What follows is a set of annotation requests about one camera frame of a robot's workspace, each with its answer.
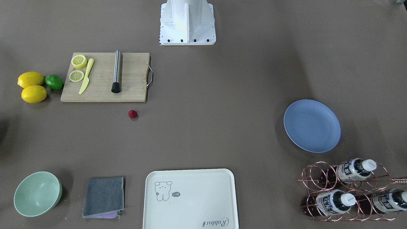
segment metal muddler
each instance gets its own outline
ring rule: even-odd
[[[113,73],[113,85],[112,92],[120,92],[120,78],[122,76],[122,52],[116,50],[116,57],[114,59],[114,73]]]

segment cartoon bear drawing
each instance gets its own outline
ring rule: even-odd
[[[155,194],[158,201],[167,201],[170,198],[171,181],[168,182],[155,182]]]

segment blue plate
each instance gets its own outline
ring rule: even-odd
[[[313,153],[333,149],[341,137],[335,114],[324,104],[310,99],[298,100],[287,108],[284,128],[296,145]]]

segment wooden cutting board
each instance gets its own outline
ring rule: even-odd
[[[69,74],[74,70],[86,72],[86,67],[76,69],[70,64],[61,95],[62,102],[145,102],[147,98],[147,73],[149,53],[122,53],[121,92],[113,93],[113,71],[115,53],[74,53],[93,58],[95,63],[89,74],[89,84],[83,94],[79,94],[82,80],[72,82]]]

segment yellow knife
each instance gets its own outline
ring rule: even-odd
[[[79,90],[80,95],[85,91],[86,87],[89,84],[89,73],[90,73],[90,70],[92,69],[92,66],[93,66],[94,62],[95,62],[94,59],[89,59],[88,60],[88,66],[86,67],[85,77],[83,78],[81,89]]]

